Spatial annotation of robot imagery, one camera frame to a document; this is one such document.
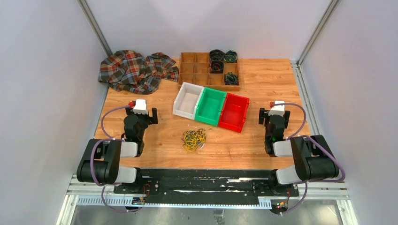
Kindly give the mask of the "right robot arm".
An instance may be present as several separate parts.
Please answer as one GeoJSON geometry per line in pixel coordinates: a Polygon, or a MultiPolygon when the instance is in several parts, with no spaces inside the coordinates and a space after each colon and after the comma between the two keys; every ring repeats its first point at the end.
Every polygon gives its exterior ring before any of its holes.
{"type": "Polygon", "coordinates": [[[271,157],[292,157],[294,164],[274,169],[268,177],[268,189],[281,195],[288,185],[307,181],[342,178],[329,145],[322,135],[285,138],[290,112],[259,109],[259,124],[265,127],[265,151],[271,157]]]}

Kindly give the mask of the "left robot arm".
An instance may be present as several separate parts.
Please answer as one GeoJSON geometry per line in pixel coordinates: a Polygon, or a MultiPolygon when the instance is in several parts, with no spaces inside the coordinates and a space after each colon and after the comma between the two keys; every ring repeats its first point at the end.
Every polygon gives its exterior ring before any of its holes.
{"type": "Polygon", "coordinates": [[[152,124],[158,123],[157,109],[152,116],[124,107],[127,116],[123,120],[124,133],[120,139],[90,139],[77,168],[79,182],[95,183],[98,186],[124,183],[133,194],[144,187],[140,169],[120,165],[121,158],[141,156],[144,149],[144,133],[152,124]]]}

